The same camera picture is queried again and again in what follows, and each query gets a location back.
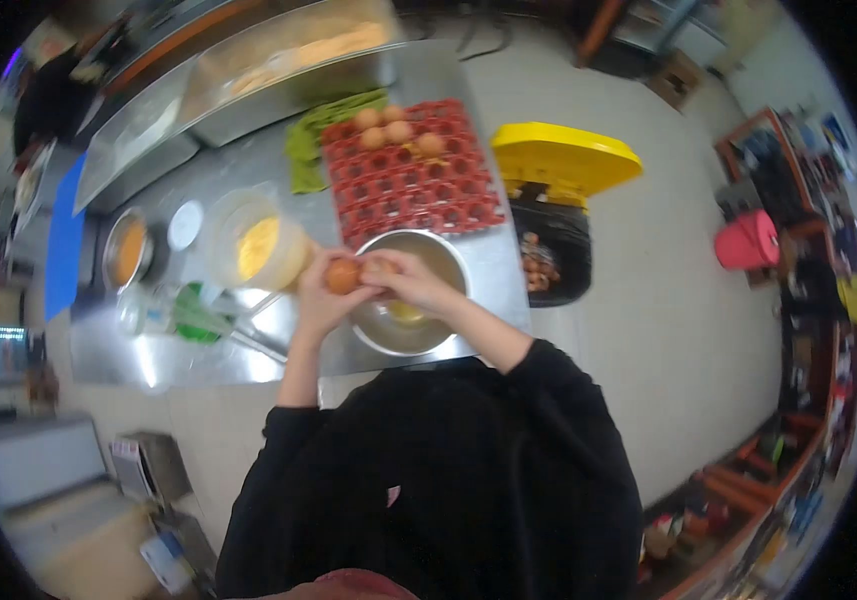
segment brown egg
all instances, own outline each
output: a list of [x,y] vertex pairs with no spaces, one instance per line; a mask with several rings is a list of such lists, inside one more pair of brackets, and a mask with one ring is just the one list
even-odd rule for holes
[[395,104],[388,104],[385,107],[385,110],[381,112],[381,116],[385,119],[385,123],[392,123],[393,121],[404,121],[405,109]]
[[350,294],[358,287],[358,263],[350,258],[336,258],[325,271],[325,284],[332,294]]
[[385,145],[385,132],[380,126],[373,126],[362,132],[362,148],[365,150],[378,150]]
[[362,264],[363,273],[394,273],[399,272],[398,265],[387,258],[369,258]]
[[442,152],[445,151],[445,141],[436,133],[423,133],[419,135],[419,138],[415,141],[415,145],[418,147],[419,152],[422,153],[422,156],[429,159],[440,157]]
[[407,121],[394,121],[385,126],[385,136],[393,144],[404,144],[412,138],[412,126]]
[[355,115],[355,128],[360,132],[381,125],[381,115],[374,108],[363,108]]

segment yellow lid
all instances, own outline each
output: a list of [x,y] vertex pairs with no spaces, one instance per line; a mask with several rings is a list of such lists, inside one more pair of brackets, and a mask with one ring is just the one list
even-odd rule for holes
[[548,184],[549,197],[579,203],[641,173],[641,160],[625,143],[568,126],[502,125],[492,149],[507,182]]

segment stainless steel bowl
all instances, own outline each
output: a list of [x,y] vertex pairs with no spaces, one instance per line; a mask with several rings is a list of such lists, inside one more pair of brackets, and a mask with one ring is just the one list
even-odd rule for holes
[[[140,223],[145,229],[145,236],[141,240],[141,249],[138,252],[138,262],[132,271],[132,276],[128,281],[116,281],[114,278],[115,261],[118,259],[119,244],[121,243],[122,235],[132,225]],[[105,253],[102,256],[102,276],[105,279],[105,285],[110,290],[121,292],[134,282],[140,282],[145,277],[148,268],[152,266],[152,258],[155,256],[155,242],[152,241],[152,236],[148,232],[148,224],[145,222],[145,217],[137,208],[129,208],[118,217],[118,221],[111,226],[109,231],[109,239],[105,242]]]
[[[422,258],[435,275],[463,294],[469,294],[468,270],[454,246],[440,236],[421,229],[399,229],[374,237],[356,254],[373,250],[398,250]],[[351,313],[355,335],[380,353],[391,356],[429,354],[454,337],[448,325],[434,318],[402,321],[386,301],[368,302]]]

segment red egg tray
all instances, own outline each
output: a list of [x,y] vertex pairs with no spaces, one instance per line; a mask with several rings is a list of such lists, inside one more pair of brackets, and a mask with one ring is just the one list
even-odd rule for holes
[[435,160],[405,146],[362,150],[350,121],[322,131],[342,241],[358,250],[394,230],[464,234],[505,222],[492,175],[462,103],[447,99],[405,109],[414,139],[433,132],[445,143]]

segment egg yolk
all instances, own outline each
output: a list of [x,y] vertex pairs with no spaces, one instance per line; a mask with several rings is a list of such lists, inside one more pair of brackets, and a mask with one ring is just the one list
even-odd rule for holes
[[278,244],[278,225],[278,217],[262,219],[238,240],[238,273],[243,280],[250,280],[265,266]]
[[406,325],[413,325],[425,316],[421,310],[401,300],[389,300],[385,308],[393,319]]

